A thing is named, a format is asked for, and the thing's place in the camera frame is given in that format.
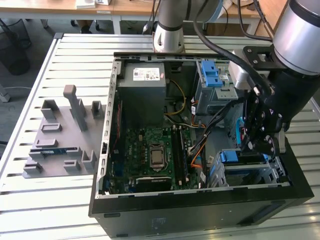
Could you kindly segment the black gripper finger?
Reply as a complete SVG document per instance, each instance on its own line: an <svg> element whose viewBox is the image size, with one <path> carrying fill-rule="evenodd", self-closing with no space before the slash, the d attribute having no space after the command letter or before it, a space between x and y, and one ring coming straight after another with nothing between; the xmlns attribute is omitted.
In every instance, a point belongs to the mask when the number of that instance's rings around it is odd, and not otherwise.
<svg viewBox="0 0 320 240"><path fill-rule="evenodd" d="M241 149L264 152L263 133L261 130L265 119L264 101L254 90L245 95L242 117L244 120L244 138L241 142Z"/></svg>
<svg viewBox="0 0 320 240"><path fill-rule="evenodd" d="M265 155L279 155L279 141L270 135L254 139L252 147L255 152Z"/></svg>

